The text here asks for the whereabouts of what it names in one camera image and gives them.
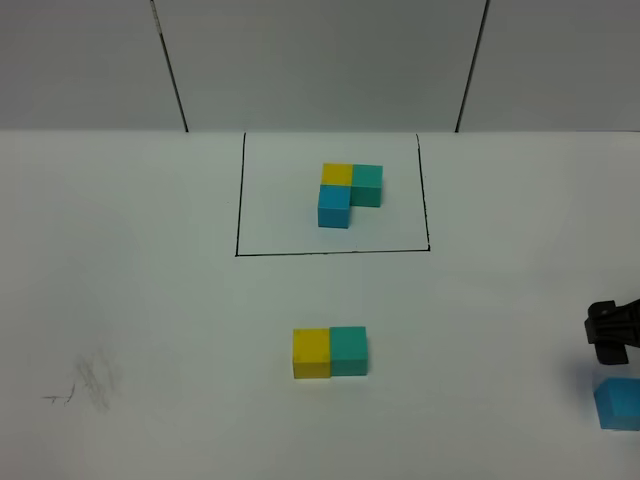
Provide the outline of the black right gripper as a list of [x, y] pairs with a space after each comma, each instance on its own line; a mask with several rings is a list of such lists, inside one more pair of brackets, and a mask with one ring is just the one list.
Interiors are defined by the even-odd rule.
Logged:
[[613, 300], [593, 303], [585, 330], [600, 364], [627, 364], [626, 345], [639, 347], [639, 301], [622, 306]]

